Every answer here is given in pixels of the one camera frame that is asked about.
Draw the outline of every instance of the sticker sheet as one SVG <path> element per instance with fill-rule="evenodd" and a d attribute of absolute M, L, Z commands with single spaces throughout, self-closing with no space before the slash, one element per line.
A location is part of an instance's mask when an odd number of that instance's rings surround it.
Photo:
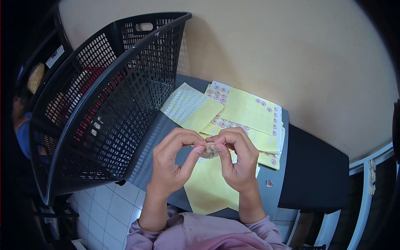
<path fill-rule="evenodd" d="M 170 95 L 161 111 L 183 128 L 200 132 L 223 107 L 184 83 Z"/>
<path fill-rule="evenodd" d="M 278 114 L 274 117 L 274 104 L 256 98 L 245 91 L 231 88 L 225 102 L 221 118 L 266 134 L 273 134 L 273 125 L 278 123 Z"/>
<path fill-rule="evenodd" d="M 260 154 L 258 155 L 258 163 L 279 170 L 279 158 L 279 154 L 271 154 L 268 152 L 260 151 Z"/>
<path fill-rule="evenodd" d="M 237 156 L 231 151 L 232 162 Z M 256 177 L 260 171 L 257 165 Z M 192 211 L 196 214 L 211 214 L 224 208 L 239 211 L 239 193 L 231 188 L 222 176 L 221 159 L 200 158 L 192 175 L 184 184 Z"/>
<path fill-rule="evenodd" d="M 213 81 L 212 84 L 208 85 L 208 88 L 206 90 L 206 96 L 208 96 L 211 99 L 219 100 L 221 104 L 224 104 L 226 102 L 225 98 L 221 98 L 222 96 L 225 97 L 225 93 L 229 93 L 229 90 L 231 89 L 230 86 L 222 84 L 220 82 Z M 250 140 L 252 143 L 255 145 L 255 147 L 258 150 L 265 151 L 265 152 L 270 152 L 270 153 L 275 153 L 278 154 L 281 150 L 281 115 L 282 115 L 282 109 L 280 106 L 276 105 L 274 108 L 277 110 L 274 112 L 277 114 L 277 123 L 279 126 L 276 124 L 273 124 L 273 135 L 269 135 L 260 131 L 257 131 L 255 129 L 249 128 L 247 126 L 243 126 L 239 123 L 235 123 L 229 120 L 225 120 L 221 118 L 221 113 L 218 113 L 210 122 L 207 124 L 202 130 L 202 133 L 209 134 L 209 135 L 217 135 L 220 130 L 224 128 L 234 128 L 234 127 L 241 127 L 243 130 L 246 132 L 246 134 L 249 136 Z"/>
<path fill-rule="evenodd" d="M 206 95 L 209 98 L 219 100 L 220 103 L 225 106 L 225 103 L 228 99 L 228 95 L 226 95 L 226 98 L 225 98 L 225 93 L 229 94 L 229 91 L 231 88 L 232 88 L 231 86 L 225 85 L 223 83 L 220 83 L 217 81 L 212 81 L 212 83 L 209 85 L 209 87 L 206 90 Z M 256 102 L 259 103 L 261 106 L 266 105 L 266 102 L 262 101 L 264 99 L 262 99 L 258 96 L 249 94 L 247 92 L 245 92 L 245 93 L 247 95 L 251 95 L 256 100 Z M 270 133 L 266 132 L 266 134 L 270 134 L 272 136 L 276 136 L 277 138 L 280 138 L 281 127 L 282 127 L 282 125 L 281 125 L 282 108 L 275 103 L 272 103 L 269 101 L 267 101 L 267 102 L 273 106 L 273 109 L 270 107 L 266 107 L 266 109 L 267 109 L 268 113 L 273 113 L 274 118 L 273 118 L 273 122 L 270 122 L 270 127 L 267 128 L 267 127 L 265 127 L 265 125 L 263 125 L 263 126 L 266 130 L 271 131 Z M 215 124 L 219 125 L 221 121 L 223 122 L 224 120 L 229 120 L 229 119 L 222 119 L 222 118 L 224 118 L 224 117 L 221 117 L 221 114 L 219 113 L 210 123 L 212 125 L 215 125 Z"/>

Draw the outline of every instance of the gray table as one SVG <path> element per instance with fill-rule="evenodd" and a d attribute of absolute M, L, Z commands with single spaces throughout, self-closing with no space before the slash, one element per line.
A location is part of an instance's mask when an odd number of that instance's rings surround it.
<path fill-rule="evenodd" d="M 193 78 L 189 76 L 177 75 L 176 88 L 186 82 L 188 85 L 204 93 L 207 85 L 210 82 Z M 280 169 L 273 170 L 268 167 L 261 167 L 258 173 L 258 188 L 260 190 L 262 207 L 271 220 L 275 220 L 278 215 L 278 202 L 282 190 L 283 178 L 285 176 L 286 157 L 288 152 L 288 135 L 289 135 L 289 113 L 282 109 L 283 127 L 286 130 L 285 143 L 280 158 Z M 142 190 L 146 190 L 152 174 L 153 148 L 158 145 L 161 140 L 175 127 L 179 127 L 175 122 L 170 120 L 161 111 L 156 114 L 156 117 L 146 134 L 143 136 L 140 144 L 135 150 L 135 153 L 130 161 L 130 165 L 124 175 L 124 179 Z M 187 155 L 191 151 L 191 147 L 182 148 L 176 155 L 176 164 L 182 165 L 186 160 Z M 271 180 L 274 184 L 272 187 L 266 186 L 266 181 Z M 168 203 L 175 205 L 181 209 L 192 211 L 184 188 L 176 191 L 168 198 Z M 239 213 L 230 208 L 225 208 L 221 211 L 210 214 L 213 216 L 224 217 L 239 220 Z"/>

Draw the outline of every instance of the blue shirt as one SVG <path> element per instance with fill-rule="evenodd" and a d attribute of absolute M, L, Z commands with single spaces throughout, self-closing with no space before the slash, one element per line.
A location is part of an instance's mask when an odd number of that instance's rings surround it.
<path fill-rule="evenodd" d="M 31 118 L 32 112 L 24 114 L 24 117 Z M 20 148 L 24 155 L 30 160 L 30 147 L 29 147 L 29 120 L 22 123 L 22 125 L 17 129 L 17 140 Z M 45 155 L 40 155 L 40 159 L 44 163 L 49 163 L 48 157 Z"/>

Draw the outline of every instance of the plastic bag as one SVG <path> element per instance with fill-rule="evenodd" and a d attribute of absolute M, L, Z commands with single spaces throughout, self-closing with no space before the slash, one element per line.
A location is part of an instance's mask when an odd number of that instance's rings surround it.
<path fill-rule="evenodd" d="M 203 153 L 200 155 L 200 157 L 203 157 L 204 159 L 212 159 L 219 155 L 217 149 L 214 146 L 215 144 L 226 144 L 226 142 L 225 143 L 205 142 L 202 145 L 191 145 L 191 146 L 193 148 L 197 146 L 204 146 Z"/>

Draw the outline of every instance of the white metal frame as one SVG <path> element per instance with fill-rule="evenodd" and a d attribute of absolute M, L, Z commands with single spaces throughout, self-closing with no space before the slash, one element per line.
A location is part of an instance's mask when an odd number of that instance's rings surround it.
<path fill-rule="evenodd" d="M 358 243 L 360 242 L 361 236 L 364 233 L 365 225 L 367 223 L 368 215 L 370 213 L 370 207 L 371 207 L 371 200 L 372 200 L 372 195 L 368 194 L 368 186 L 370 185 L 370 180 L 369 180 L 369 165 L 368 161 L 373 160 L 376 165 L 382 163 L 383 161 L 387 160 L 393 156 L 393 143 L 389 143 L 386 145 L 384 148 L 381 150 L 365 157 L 362 160 L 359 160 L 357 162 L 354 162 L 349 165 L 349 174 L 355 174 L 357 169 L 360 169 L 359 166 L 363 166 L 362 169 L 364 171 L 364 184 L 362 188 L 362 200 L 361 200 L 361 207 L 360 207 L 360 213 L 358 215 L 357 219 L 357 224 L 356 228 L 354 229 L 353 236 L 350 240 L 349 246 L 347 247 L 347 250 L 355 250 L 358 246 Z"/>

